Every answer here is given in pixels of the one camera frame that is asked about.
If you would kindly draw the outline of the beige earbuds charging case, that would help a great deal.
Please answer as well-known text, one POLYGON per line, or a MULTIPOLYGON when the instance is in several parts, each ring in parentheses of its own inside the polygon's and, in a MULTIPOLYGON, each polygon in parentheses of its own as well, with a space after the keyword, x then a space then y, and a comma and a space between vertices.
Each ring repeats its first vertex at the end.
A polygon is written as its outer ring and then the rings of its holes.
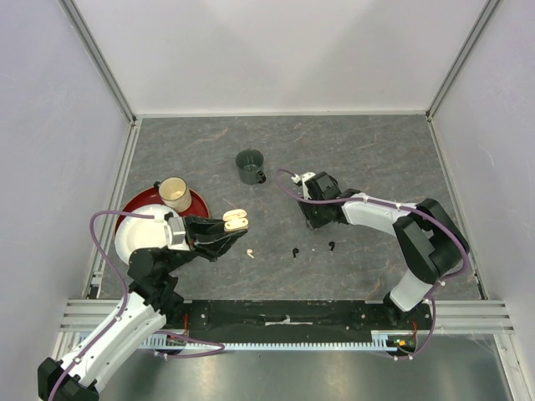
POLYGON ((248 228, 249 221, 247 219, 247 212, 243 209, 234 209, 227 211, 223 216, 225 232, 233 232, 245 230, 248 228))

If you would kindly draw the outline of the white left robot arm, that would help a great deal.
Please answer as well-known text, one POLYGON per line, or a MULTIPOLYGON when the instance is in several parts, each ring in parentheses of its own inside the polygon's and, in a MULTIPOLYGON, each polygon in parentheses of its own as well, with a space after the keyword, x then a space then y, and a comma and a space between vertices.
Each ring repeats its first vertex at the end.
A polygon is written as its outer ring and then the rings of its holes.
POLYGON ((220 219, 176 216, 171 212, 121 212, 125 219, 150 221, 164 232, 161 246, 130 254, 119 304, 73 351, 46 358, 38 367, 42 400, 96 400, 117 368, 154 332, 174 328, 184 316, 184 299, 172 272, 197 257, 216 261, 247 234, 247 212, 235 209, 220 219))

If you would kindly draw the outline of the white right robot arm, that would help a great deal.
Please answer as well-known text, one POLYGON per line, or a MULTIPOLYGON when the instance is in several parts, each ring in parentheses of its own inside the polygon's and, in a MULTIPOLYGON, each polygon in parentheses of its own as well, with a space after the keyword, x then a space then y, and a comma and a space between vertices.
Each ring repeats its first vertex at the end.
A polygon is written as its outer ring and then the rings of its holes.
POLYGON ((331 222, 365 226, 398 241, 407 271, 383 301, 382 315, 389 327, 403 328, 441 279, 458 264, 469 262, 468 242, 436 200, 394 203, 359 190, 342 191, 338 181, 324 171, 295 175, 292 182, 302 188, 298 205, 310 228, 331 222))

